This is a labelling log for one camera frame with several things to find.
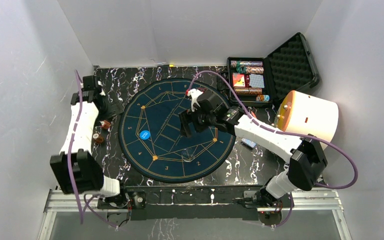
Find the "red poker chip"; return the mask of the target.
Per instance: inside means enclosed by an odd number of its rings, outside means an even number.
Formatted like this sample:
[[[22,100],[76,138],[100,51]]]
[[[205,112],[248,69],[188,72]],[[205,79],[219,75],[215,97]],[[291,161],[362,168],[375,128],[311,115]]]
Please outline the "red poker chip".
[[[100,127],[102,129],[108,130],[111,127],[111,123],[107,120],[101,120],[100,121]]]

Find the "blue small blind button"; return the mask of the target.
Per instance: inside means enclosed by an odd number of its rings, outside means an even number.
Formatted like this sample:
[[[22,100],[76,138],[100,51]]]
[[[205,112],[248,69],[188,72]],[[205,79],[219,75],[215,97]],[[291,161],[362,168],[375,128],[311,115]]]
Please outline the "blue small blind button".
[[[149,130],[142,130],[139,133],[139,137],[141,140],[148,140],[151,137],[151,133]]]

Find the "blue patterned card deck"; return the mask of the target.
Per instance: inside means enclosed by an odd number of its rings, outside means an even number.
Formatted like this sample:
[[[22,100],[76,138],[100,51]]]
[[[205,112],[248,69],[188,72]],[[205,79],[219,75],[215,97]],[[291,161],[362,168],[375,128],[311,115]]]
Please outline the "blue patterned card deck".
[[[242,138],[241,142],[242,142],[242,144],[244,144],[245,146],[247,146],[250,149],[254,149],[257,145],[255,142],[253,142],[249,139],[246,139],[246,138]]]

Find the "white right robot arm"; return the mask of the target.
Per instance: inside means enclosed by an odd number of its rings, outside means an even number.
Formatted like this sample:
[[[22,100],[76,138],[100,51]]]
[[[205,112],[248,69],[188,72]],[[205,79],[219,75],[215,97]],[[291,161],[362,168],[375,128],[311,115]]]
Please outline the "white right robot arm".
[[[190,108],[179,115],[181,135],[190,138],[209,127],[235,137],[251,140],[289,165],[270,178],[259,192],[244,197],[245,205],[275,207],[284,195],[296,189],[310,191],[317,183],[328,161],[322,145],[313,135],[286,134],[236,106],[227,107],[214,92],[192,88],[185,92]]]

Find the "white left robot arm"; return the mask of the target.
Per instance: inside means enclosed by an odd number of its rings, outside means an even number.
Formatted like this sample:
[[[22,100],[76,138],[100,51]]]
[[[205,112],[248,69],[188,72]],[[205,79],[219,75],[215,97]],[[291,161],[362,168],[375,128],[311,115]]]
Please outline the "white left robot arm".
[[[66,195],[74,193],[75,183],[79,194],[110,197],[117,208],[129,203],[129,194],[123,191],[120,181],[104,175],[100,164],[92,156],[95,126],[119,114],[112,106],[97,76],[84,76],[81,91],[72,95],[71,119],[66,140],[58,154],[50,158],[50,167]]]

